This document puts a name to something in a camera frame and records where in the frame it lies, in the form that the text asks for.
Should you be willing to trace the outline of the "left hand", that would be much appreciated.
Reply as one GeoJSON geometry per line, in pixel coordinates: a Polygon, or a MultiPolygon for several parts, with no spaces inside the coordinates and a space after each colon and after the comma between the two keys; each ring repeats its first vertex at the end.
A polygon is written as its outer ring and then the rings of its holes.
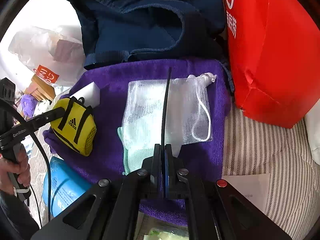
{"type": "Polygon", "coordinates": [[[14,195],[14,186],[9,178],[8,173],[14,173],[18,175],[17,181],[25,187],[30,185],[31,175],[30,175],[30,165],[28,164],[28,156],[23,145],[20,147],[20,151],[17,154],[17,163],[5,159],[1,154],[0,160],[0,173],[1,181],[0,188],[1,191],[14,195]]]}

